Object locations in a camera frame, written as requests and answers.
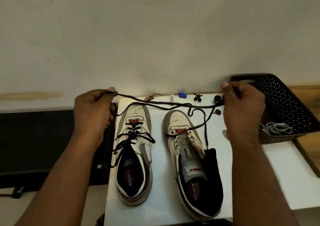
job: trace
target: person's left arm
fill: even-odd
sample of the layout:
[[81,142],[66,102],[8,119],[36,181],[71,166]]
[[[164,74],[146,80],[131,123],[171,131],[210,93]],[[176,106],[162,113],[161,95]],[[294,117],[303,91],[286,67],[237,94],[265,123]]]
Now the person's left arm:
[[74,132],[41,189],[15,226],[79,226],[92,159],[113,116],[113,96],[92,90],[74,104]]

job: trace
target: black basket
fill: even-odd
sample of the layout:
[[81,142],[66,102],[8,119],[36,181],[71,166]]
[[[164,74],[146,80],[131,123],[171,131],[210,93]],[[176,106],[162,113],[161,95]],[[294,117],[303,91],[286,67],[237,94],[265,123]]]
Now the black basket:
[[280,143],[300,136],[320,131],[320,122],[314,114],[295,96],[295,94],[275,75],[239,74],[230,81],[244,81],[253,85],[266,96],[266,110],[261,123],[286,123],[293,127],[288,135],[270,135],[259,127],[261,144]]

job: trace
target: white table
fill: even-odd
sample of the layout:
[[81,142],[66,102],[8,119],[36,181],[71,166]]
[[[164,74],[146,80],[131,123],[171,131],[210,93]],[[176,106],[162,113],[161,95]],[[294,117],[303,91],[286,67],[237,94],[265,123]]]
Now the white table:
[[[187,99],[175,96],[174,101],[179,103],[192,103],[212,105],[217,94],[204,94],[201,103],[193,101],[194,95]],[[169,102],[170,96],[160,96],[154,101]],[[132,99],[121,98],[118,105],[120,114]],[[182,208],[178,196],[178,188],[174,179],[173,165],[169,152],[162,136],[162,121],[167,111],[148,106],[152,132],[151,136],[156,143],[151,147],[153,185],[150,196],[141,205],[129,207],[123,204],[116,194],[116,169],[111,169],[106,201],[105,225],[170,225],[192,222],[193,220]],[[187,113],[188,108],[180,107],[179,110]],[[206,109],[208,116],[211,109]],[[195,111],[190,117],[194,125],[203,122],[201,111]],[[207,123],[209,148],[217,151],[219,172],[223,186],[223,203],[218,218],[232,218],[232,149],[229,141],[223,136],[225,130],[223,115],[213,115]],[[205,146],[204,127],[199,128],[198,134]],[[320,179],[310,169],[302,155],[292,142],[283,142],[263,146],[281,184],[291,209],[311,208],[320,206]]]

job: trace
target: wooden surface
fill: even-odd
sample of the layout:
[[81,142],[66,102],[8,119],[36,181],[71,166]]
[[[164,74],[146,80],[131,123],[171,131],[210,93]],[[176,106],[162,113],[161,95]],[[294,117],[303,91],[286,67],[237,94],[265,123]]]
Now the wooden surface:
[[[289,87],[320,120],[320,85]],[[302,136],[295,142],[314,173],[320,177],[320,132]]]

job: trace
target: white sneaker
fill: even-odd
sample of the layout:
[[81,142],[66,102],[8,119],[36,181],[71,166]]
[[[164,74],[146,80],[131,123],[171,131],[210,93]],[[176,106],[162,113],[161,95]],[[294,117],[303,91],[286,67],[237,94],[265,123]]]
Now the white sneaker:
[[186,131],[191,127],[187,115],[179,110],[169,111],[163,120],[180,200],[192,218],[207,221],[220,213],[222,183],[215,149],[205,153],[197,131]]
[[150,143],[151,119],[146,106],[132,105],[123,114],[118,128],[117,194],[129,206],[142,204],[152,187]]

